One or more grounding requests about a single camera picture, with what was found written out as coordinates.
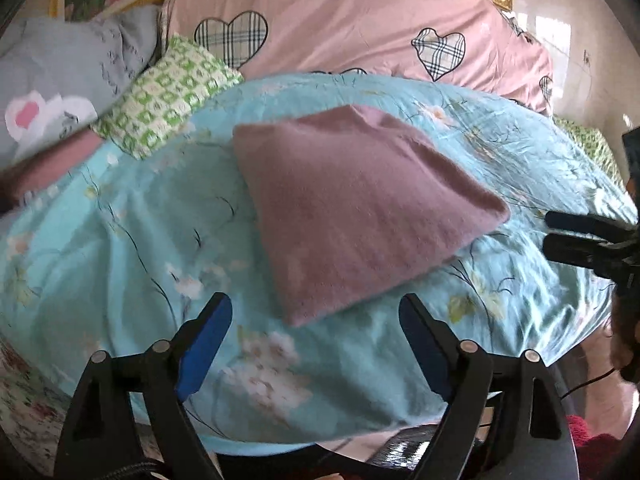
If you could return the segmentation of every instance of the pink heart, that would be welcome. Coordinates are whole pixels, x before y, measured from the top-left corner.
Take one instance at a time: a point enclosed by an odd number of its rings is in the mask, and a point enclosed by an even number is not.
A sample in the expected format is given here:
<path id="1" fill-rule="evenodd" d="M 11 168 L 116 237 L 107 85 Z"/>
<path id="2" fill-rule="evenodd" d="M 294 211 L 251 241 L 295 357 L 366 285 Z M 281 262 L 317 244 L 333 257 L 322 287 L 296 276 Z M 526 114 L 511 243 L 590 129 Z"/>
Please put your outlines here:
<path id="1" fill-rule="evenodd" d="M 34 101 L 27 101 L 22 110 L 20 110 L 15 116 L 15 124 L 20 128 L 27 129 L 31 121 L 34 120 L 39 113 L 40 107 Z"/>

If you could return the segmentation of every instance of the gray pillow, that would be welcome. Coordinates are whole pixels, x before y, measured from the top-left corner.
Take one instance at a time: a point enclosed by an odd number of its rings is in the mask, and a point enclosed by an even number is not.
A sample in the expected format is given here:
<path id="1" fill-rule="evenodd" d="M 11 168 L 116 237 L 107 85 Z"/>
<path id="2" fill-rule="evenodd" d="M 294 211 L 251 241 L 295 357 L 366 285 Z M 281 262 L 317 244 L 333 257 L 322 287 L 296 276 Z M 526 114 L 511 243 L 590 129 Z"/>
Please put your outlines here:
<path id="1" fill-rule="evenodd" d="M 0 168 L 39 152 L 109 110 L 148 65 L 158 8 L 103 22 L 25 21 L 0 57 Z"/>

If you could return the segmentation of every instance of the green fabric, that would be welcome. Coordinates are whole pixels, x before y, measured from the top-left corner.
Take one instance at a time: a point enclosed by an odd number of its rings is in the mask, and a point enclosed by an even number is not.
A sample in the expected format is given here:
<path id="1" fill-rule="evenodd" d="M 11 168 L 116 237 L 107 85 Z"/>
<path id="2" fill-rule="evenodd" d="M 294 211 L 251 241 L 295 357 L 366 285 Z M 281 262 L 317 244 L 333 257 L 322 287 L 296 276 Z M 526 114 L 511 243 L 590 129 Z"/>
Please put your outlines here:
<path id="1" fill-rule="evenodd" d="M 209 97 L 242 81 L 241 73 L 205 48 L 174 36 L 164 57 L 91 128 L 129 155 L 145 158 L 164 146 Z"/>
<path id="2" fill-rule="evenodd" d="M 554 123 L 578 144 L 584 153 L 619 187 L 624 189 L 618 164 L 609 143 L 597 128 L 586 128 L 568 119 L 554 116 Z"/>

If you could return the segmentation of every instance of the mauve fuzzy fabric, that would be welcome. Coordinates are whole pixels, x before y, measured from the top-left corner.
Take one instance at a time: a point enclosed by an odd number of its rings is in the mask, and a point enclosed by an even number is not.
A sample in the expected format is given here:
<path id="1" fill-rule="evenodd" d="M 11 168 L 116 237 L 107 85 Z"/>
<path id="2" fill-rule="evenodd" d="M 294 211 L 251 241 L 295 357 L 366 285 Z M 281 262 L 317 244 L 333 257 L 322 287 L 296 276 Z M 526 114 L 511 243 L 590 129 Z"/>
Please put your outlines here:
<path id="1" fill-rule="evenodd" d="M 233 145 L 294 326 L 428 272 L 510 214 L 424 133 L 372 107 L 240 124 Z"/>

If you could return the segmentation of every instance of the silver bolt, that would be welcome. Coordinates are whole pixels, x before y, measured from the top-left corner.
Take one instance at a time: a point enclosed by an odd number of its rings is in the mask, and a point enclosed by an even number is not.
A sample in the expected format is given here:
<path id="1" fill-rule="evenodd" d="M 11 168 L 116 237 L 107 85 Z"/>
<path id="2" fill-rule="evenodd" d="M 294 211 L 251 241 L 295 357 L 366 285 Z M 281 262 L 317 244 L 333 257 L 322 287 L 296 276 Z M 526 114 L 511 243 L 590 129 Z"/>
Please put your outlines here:
<path id="1" fill-rule="evenodd" d="M 98 350 L 97 352 L 94 352 L 94 354 L 91 356 L 91 362 L 98 364 L 104 361 L 106 358 L 107 358 L 107 352 L 105 352 L 104 350 Z"/>
<path id="2" fill-rule="evenodd" d="M 527 350 L 524 352 L 524 358 L 530 363 L 537 363 L 540 361 L 540 354 L 535 350 Z"/>
<path id="3" fill-rule="evenodd" d="M 151 348 L 155 353 L 163 354 L 169 349 L 169 346 L 171 346 L 171 344 L 166 339 L 161 339 L 156 341 Z"/>
<path id="4" fill-rule="evenodd" d="M 468 354 L 475 354 L 478 351 L 478 345 L 469 339 L 465 339 L 460 343 L 460 349 Z"/>

